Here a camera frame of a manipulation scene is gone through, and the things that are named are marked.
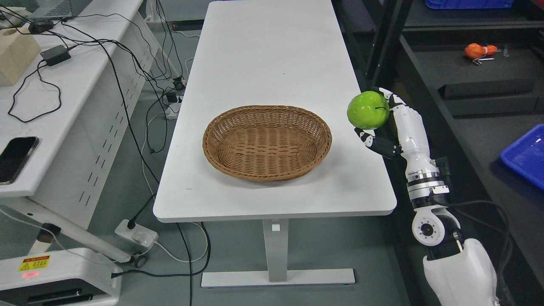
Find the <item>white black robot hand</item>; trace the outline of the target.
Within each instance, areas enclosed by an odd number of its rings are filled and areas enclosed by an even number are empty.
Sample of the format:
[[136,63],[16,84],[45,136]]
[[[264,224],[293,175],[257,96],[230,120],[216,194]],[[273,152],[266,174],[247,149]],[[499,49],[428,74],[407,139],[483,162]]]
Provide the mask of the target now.
[[393,114],[397,128],[398,143],[374,136],[355,127],[355,133],[366,147],[386,157],[395,158],[400,155],[407,161],[407,172],[437,172],[438,168],[430,158],[427,133],[420,114],[385,88],[373,87],[370,91],[380,93],[387,99],[390,113]]

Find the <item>white robot base unit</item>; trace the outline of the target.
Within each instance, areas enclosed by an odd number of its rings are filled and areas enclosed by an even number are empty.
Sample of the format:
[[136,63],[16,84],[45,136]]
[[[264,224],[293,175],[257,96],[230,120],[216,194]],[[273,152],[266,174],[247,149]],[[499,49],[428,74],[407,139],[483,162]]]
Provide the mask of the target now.
[[2,260],[0,299],[14,306],[114,306],[120,267],[87,248]]

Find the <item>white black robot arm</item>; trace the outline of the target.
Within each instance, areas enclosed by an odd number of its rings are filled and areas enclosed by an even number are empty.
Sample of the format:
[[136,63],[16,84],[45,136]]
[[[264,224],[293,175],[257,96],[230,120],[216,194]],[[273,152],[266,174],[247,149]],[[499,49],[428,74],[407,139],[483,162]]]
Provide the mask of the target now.
[[408,161],[408,195],[414,207],[412,232],[426,247],[424,275],[443,306],[498,306],[497,276],[488,253],[465,238],[448,211],[449,187],[429,160]]

